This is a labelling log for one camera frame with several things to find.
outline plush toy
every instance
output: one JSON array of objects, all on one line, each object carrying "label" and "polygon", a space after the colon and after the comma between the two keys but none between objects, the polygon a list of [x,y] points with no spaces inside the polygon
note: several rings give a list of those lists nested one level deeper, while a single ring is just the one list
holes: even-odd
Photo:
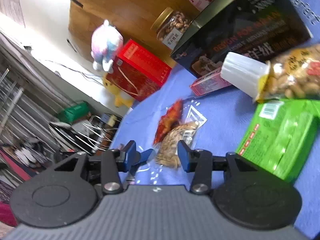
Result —
[{"label": "plush toy", "polygon": [[120,107],[122,105],[125,105],[127,107],[131,107],[134,98],[130,95],[128,95],[126,92],[122,91],[120,88],[118,88],[116,85],[112,84],[106,77],[107,73],[103,77],[103,85],[105,88],[113,95],[116,96],[115,99],[115,106]]},{"label": "plush toy", "polygon": [[113,73],[113,60],[122,47],[122,35],[115,27],[109,25],[108,20],[105,20],[103,25],[93,32],[91,38],[91,56],[94,59],[93,69],[98,71],[103,69],[108,73]]}]

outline wooden floor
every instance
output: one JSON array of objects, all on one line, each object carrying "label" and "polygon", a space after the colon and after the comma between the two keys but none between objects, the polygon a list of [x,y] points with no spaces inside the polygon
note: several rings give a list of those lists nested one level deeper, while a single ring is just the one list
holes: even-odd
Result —
[{"label": "wooden floor", "polygon": [[0,0],[0,12],[25,27],[20,0]]},{"label": "wooden floor", "polygon": [[90,56],[92,32],[108,19],[124,40],[134,39],[150,52],[173,66],[170,50],[156,40],[151,25],[166,7],[181,10],[194,18],[199,11],[187,0],[78,0],[83,8],[71,3],[69,31],[72,43],[87,60]]}]

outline black box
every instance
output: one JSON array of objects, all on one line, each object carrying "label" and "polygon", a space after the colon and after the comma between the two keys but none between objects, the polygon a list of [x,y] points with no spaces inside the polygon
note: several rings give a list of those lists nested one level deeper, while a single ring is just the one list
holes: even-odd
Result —
[{"label": "black box", "polygon": [[200,77],[220,67],[230,51],[265,62],[309,38],[290,0],[214,0],[171,58]]}]

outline pink box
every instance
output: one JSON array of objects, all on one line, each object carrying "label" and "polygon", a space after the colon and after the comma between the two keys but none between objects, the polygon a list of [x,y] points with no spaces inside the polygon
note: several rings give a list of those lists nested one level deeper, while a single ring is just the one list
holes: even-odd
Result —
[{"label": "pink box", "polygon": [[196,96],[202,96],[220,88],[228,87],[231,84],[220,77],[221,67],[198,78],[190,85],[191,90]]}]

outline red gift box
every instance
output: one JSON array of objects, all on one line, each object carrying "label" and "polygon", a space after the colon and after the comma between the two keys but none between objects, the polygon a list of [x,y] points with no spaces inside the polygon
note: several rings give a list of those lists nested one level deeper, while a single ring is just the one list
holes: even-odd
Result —
[{"label": "red gift box", "polygon": [[133,40],[117,54],[113,73],[107,79],[142,101],[159,90],[166,82],[171,68]]}]

